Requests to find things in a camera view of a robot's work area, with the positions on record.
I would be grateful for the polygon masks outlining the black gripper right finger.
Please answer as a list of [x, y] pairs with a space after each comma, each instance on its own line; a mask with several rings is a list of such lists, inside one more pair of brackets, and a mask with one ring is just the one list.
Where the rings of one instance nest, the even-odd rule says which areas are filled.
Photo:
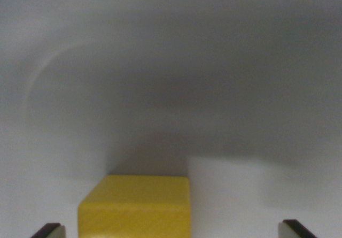
[[317, 238], [296, 219], [285, 219], [278, 224], [278, 238]]

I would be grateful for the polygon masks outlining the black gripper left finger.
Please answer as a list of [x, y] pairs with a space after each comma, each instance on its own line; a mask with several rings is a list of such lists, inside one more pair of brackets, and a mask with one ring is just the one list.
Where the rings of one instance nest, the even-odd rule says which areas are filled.
[[46, 223], [31, 238], [65, 238], [66, 228], [57, 222]]

